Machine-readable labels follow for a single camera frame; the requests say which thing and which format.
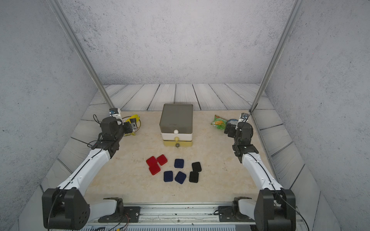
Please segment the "white drawer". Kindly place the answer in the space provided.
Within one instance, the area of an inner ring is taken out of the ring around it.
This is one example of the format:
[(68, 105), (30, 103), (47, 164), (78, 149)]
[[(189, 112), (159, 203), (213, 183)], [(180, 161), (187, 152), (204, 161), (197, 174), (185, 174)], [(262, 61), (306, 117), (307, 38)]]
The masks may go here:
[(162, 139), (164, 141), (192, 141), (193, 140), (193, 134), (189, 133), (162, 133), (161, 134)]

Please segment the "black brooch box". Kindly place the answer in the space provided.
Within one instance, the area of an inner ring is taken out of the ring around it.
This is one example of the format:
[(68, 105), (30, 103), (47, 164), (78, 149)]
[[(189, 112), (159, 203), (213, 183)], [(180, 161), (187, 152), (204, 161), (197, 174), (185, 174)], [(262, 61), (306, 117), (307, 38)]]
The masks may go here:
[(194, 172), (202, 172), (202, 167), (200, 162), (194, 162), (192, 163), (192, 170)]
[(189, 181), (191, 183), (198, 183), (198, 180), (199, 180), (199, 173), (195, 171), (190, 172)]

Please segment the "grey top drawer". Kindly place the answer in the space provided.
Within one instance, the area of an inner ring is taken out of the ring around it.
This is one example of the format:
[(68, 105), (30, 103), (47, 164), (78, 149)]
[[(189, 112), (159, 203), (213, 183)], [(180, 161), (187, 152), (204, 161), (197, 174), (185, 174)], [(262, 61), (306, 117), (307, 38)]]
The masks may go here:
[(162, 133), (193, 133), (192, 104), (164, 104), (160, 129)]

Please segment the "black brooch box front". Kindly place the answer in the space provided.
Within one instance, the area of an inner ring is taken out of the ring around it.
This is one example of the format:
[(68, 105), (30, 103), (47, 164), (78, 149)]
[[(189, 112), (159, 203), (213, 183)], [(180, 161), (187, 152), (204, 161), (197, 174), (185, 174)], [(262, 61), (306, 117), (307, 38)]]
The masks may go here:
[(191, 183), (198, 183), (198, 180), (199, 180), (199, 173), (195, 171), (190, 172), (189, 181)]

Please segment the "blue brooch box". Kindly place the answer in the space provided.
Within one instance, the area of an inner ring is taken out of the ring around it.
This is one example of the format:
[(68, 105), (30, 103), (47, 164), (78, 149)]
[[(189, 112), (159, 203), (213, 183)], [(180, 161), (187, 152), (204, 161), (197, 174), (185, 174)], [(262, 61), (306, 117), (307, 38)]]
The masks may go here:
[(183, 159), (176, 159), (174, 161), (175, 168), (184, 168), (185, 161)]
[(165, 171), (163, 174), (164, 182), (172, 182), (173, 181), (173, 172), (172, 171)]
[(183, 184), (187, 178), (187, 175), (181, 171), (179, 171), (175, 176), (175, 181), (179, 184)]

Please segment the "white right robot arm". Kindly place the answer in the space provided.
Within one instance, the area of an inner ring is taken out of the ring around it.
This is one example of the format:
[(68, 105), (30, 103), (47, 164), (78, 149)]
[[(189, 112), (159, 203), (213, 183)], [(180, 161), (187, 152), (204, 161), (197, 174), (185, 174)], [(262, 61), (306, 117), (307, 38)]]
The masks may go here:
[(234, 139), (235, 156), (249, 171), (257, 189), (257, 200), (235, 198), (236, 219), (250, 218), (259, 231), (294, 231), (296, 229), (296, 198), (266, 169), (256, 147), (251, 143), (253, 127), (247, 120), (227, 123), (224, 133)]

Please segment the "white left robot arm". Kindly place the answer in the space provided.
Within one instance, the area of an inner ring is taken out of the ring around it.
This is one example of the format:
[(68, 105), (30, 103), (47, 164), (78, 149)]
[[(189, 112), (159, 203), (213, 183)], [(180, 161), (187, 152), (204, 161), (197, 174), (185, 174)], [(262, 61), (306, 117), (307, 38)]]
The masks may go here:
[(43, 226), (47, 230), (80, 230), (97, 218), (120, 221), (127, 218), (120, 198), (108, 198), (91, 205), (84, 198), (92, 180), (119, 149), (121, 139), (133, 132), (130, 122), (111, 116), (100, 122), (100, 128), (101, 133), (80, 166), (58, 187), (43, 193)]

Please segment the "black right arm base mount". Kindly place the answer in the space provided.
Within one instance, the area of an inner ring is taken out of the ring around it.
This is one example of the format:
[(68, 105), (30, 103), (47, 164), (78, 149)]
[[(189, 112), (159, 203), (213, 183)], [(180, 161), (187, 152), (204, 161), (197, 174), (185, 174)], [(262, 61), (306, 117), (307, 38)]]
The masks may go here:
[(252, 200), (250, 197), (235, 197), (231, 206), (219, 206), (213, 215), (218, 216), (220, 222), (252, 222), (251, 217), (239, 210), (239, 201), (242, 199)]

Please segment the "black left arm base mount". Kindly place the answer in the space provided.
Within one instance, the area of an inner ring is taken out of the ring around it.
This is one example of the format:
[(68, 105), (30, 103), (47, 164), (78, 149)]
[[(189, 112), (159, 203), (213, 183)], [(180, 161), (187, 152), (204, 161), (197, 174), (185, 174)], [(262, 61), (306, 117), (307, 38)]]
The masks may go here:
[(108, 208), (114, 211), (110, 214), (105, 213), (98, 218), (99, 223), (115, 223), (115, 222), (126, 222), (126, 223), (138, 223), (140, 217), (140, 207), (137, 206), (125, 206), (122, 198), (111, 197), (104, 198), (103, 202), (108, 202)]

